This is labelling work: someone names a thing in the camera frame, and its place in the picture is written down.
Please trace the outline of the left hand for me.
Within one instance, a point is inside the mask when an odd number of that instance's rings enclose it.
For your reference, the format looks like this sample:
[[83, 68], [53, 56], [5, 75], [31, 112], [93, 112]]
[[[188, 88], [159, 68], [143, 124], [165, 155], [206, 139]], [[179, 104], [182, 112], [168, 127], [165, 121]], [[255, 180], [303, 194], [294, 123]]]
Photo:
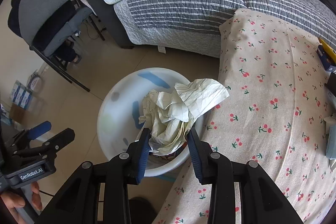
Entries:
[[[31, 184], [31, 201], [35, 209], [38, 211], [42, 210], [42, 202], [39, 191], [39, 184], [37, 181]], [[1, 199], [3, 200], [6, 207], [9, 209], [9, 212], [17, 221], [18, 224], [26, 224], [25, 220], [17, 212], [17, 208], [22, 208], [25, 206], [25, 200], [23, 197], [19, 196], [13, 192], [3, 192], [1, 194]]]

